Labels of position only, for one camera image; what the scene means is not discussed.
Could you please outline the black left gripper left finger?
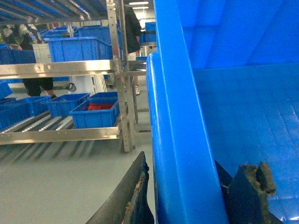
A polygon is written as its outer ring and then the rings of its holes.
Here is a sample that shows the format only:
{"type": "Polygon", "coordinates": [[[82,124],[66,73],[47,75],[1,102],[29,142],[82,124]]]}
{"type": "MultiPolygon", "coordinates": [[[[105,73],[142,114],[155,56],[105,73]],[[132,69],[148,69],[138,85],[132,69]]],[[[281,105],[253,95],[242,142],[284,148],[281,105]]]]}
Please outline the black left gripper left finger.
{"type": "Polygon", "coordinates": [[[149,167],[139,153],[110,197],[87,221],[88,224],[153,224],[147,201],[149,167]]]}

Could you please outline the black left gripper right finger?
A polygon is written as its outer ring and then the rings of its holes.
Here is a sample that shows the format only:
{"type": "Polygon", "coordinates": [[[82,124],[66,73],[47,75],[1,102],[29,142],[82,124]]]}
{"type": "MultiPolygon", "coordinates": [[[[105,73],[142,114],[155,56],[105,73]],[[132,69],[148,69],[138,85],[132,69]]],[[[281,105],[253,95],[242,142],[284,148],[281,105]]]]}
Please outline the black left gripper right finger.
{"type": "Polygon", "coordinates": [[[217,174],[231,224],[281,224],[269,211],[268,196],[277,189],[270,166],[242,164],[232,177],[217,161],[217,174]]]}

